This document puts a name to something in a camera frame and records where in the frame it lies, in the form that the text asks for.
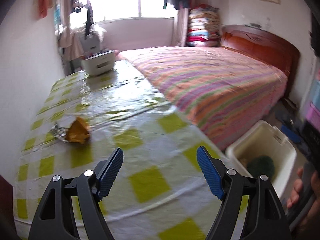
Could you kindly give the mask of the person right hand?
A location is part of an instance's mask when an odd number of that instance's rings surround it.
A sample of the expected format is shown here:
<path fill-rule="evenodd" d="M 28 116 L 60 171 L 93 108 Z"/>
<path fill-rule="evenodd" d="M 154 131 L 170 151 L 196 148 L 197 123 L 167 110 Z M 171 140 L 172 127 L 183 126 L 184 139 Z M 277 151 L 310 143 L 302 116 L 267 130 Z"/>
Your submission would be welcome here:
<path fill-rule="evenodd" d="M 293 207 L 299 201 L 299 194 L 303 189 L 303 182 L 301 180 L 303 175 L 303 168 L 300 167 L 297 171 L 298 179 L 295 180 L 293 184 L 293 189 L 291 191 L 290 197 L 286 202 L 288 209 Z M 310 185 L 316 196 L 316 199 L 310 208 L 308 214 L 301 221 L 297 227 L 298 233 L 297 237 L 307 238 L 315 237 L 317 235 L 317 229 L 319 229 L 319 177 L 318 173 L 315 171 L 311 177 Z"/>

